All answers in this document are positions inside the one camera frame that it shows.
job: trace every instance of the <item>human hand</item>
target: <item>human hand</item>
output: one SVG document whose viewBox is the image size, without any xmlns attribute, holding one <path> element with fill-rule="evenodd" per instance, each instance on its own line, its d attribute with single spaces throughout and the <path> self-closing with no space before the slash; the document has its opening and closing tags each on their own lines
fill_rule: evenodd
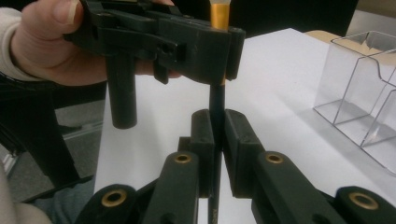
<svg viewBox="0 0 396 224">
<path fill-rule="evenodd" d="M 155 2 L 173 5 L 170 0 Z M 64 34 L 75 32 L 81 25 L 83 13 L 78 0 L 39 0 L 28 5 L 11 40 L 14 63 L 32 76 L 67 86 L 106 80 L 104 57 L 64 40 Z M 135 71 L 152 74 L 152 62 L 138 61 Z"/>
</svg>

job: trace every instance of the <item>black mechanical part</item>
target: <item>black mechanical part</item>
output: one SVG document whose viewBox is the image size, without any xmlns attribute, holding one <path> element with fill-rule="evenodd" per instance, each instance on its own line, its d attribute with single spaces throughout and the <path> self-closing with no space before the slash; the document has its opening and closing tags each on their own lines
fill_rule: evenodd
<svg viewBox="0 0 396 224">
<path fill-rule="evenodd" d="M 83 23 L 64 38 L 106 57 L 112 117 L 117 128 L 136 124 L 132 77 L 135 60 L 153 61 L 154 76 L 162 83 L 167 83 L 169 70 L 205 84 L 220 84 L 224 74 L 230 80 L 236 78 L 245 39 L 241 29 L 213 29 L 207 21 L 183 16 L 177 7 L 148 1 L 81 3 Z"/>
<path fill-rule="evenodd" d="M 191 152 L 166 158 L 143 224 L 195 224 L 198 216 L 198 157 Z"/>
<path fill-rule="evenodd" d="M 233 196 L 252 198 L 256 182 L 254 164 L 258 155 L 264 151 L 260 139 L 248 123 L 244 114 L 234 110 L 225 111 L 224 158 L 230 177 Z"/>
<path fill-rule="evenodd" d="M 265 209 L 273 209 L 279 223 L 346 223 L 285 155 L 269 151 L 261 153 L 255 172 L 260 188 L 272 206 Z M 255 206 L 260 210 L 264 204 Z M 264 218 L 261 222 L 267 223 L 266 217 L 255 215 L 255 218 Z"/>
<path fill-rule="evenodd" d="M 212 186 L 215 140 L 207 109 L 192 114 L 190 151 L 200 160 L 200 198 L 208 198 L 212 194 L 210 186 Z"/>
<path fill-rule="evenodd" d="M 396 223 L 396 208 L 368 189 L 340 188 L 333 206 L 347 223 Z"/>
<path fill-rule="evenodd" d="M 126 185 L 110 185 L 96 192 L 79 214 L 76 224 L 137 223 L 137 196 Z"/>
</svg>

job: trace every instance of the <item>white surface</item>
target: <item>white surface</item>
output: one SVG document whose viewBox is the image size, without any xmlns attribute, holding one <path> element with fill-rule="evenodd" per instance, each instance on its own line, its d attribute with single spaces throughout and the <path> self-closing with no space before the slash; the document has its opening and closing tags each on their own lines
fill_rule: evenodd
<svg viewBox="0 0 396 224">
<path fill-rule="evenodd" d="M 331 195 L 343 186 L 372 190 L 396 204 L 396 178 L 313 109 L 328 45 L 293 30 L 246 40 L 238 79 L 227 82 L 226 107 L 244 113 L 266 150 L 289 156 L 313 185 Z M 137 77 L 138 125 L 116 130 L 108 100 L 95 189 L 141 188 L 190 136 L 191 114 L 207 108 L 209 88 L 184 77 L 168 85 Z M 255 223 L 250 200 L 234 199 L 223 167 L 219 224 Z M 200 201 L 199 223 L 206 223 Z"/>
</svg>

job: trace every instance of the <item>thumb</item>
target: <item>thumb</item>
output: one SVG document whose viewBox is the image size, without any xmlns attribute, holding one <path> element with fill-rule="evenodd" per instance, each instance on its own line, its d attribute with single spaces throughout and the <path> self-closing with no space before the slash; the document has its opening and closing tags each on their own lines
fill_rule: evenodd
<svg viewBox="0 0 396 224">
<path fill-rule="evenodd" d="M 22 26 L 40 39 L 56 39 L 75 32 L 81 25 L 79 0 L 40 0 L 23 9 Z"/>
<path fill-rule="evenodd" d="M 60 24 L 73 25 L 75 23 L 78 0 L 58 1 L 52 10 L 53 18 Z"/>
</svg>

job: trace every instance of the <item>clear plastic container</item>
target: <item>clear plastic container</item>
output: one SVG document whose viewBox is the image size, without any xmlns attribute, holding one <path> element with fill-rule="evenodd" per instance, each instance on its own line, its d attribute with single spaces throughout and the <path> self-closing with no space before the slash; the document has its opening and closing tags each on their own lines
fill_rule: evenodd
<svg viewBox="0 0 396 224">
<path fill-rule="evenodd" d="M 396 37 L 332 40 L 314 109 L 396 175 Z"/>
</svg>

